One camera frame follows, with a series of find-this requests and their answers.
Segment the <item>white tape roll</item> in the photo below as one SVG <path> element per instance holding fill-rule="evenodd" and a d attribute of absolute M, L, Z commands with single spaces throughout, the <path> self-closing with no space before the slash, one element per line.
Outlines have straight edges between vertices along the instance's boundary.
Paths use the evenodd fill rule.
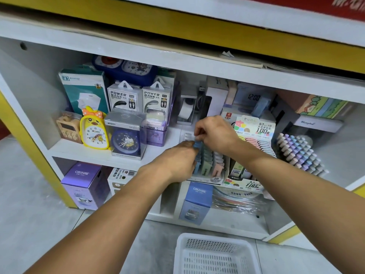
<path fill-rule="evenodd" d="M 186 103 L 186 99 L 184 99 L 184 103 L 182 104 L 180 113 L 179 113 L 179 117 L 182 119 L 189 119 L 191 113 L 193 112 L 194 109 L 194 104 L 193 105 L 189 105 L 188 103 Z"/>

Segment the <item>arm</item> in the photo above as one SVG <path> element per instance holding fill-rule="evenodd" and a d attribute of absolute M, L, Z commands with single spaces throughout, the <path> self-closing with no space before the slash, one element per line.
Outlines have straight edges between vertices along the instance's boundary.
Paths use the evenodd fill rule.
<path fill-rule="evenodd" d="M 247 168 L 341 272 L 365 273 L 364 198 L 244 142 L 221 116 L 200 120 L 194 133 Z"/>
<path fill-rule="evenodd" d="M 170 183 L 192 175 L 198 153 L 193 144 L 182 142 L 141 167 L 116 195 L 25 273 L 119 273 L 157 198 Z"/>

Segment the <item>hand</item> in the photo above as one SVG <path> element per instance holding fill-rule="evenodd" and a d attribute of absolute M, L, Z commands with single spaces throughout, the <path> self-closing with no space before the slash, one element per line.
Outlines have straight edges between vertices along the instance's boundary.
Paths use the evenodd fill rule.
<path fill-rule="evenodd" d="M 230 150 L 241 142 L 232 126 L 220 115 L 198 121 L 194 135 L 195 140 L 202 141 L 211 150 L 227 156 L 230 155 Z"/>
<path fill-rule="evenodd" d="M 148 165 L 152 171 L 160 171 L 168 183 L 181 183 L 193 174 L 198 149 L 193 148 L 194 141 L 183 141 L 180 144 L 166 149 Z"/>

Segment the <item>teal box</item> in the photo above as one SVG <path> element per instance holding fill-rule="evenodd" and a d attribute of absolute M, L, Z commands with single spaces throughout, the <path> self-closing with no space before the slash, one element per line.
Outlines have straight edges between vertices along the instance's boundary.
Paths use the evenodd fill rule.
<path fill-rule="evenodd" d="M 110 112 L 107 93 L 109 81 L 103 71 L 77 65 L 71 69 L 62 69 L 59 75 L 74 112 L 82 115 L 81 110 L 87 105 L 94 110 Z"/>

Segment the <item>forearm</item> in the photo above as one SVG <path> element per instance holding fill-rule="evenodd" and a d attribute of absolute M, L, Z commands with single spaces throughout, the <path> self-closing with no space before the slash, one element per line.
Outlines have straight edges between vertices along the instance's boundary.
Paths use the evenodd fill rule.
<path fill-rule="evenodd" d="M 151 169 L 138 171 L 26 273 L 119 273 L 144 218 L 167 186 L 162 179 Z"/>
<path fill-rule="evenodd" d="M 343 272 L 364 270 L 365 199 L 248 143 L 232 149 L 313 245 Z"/>

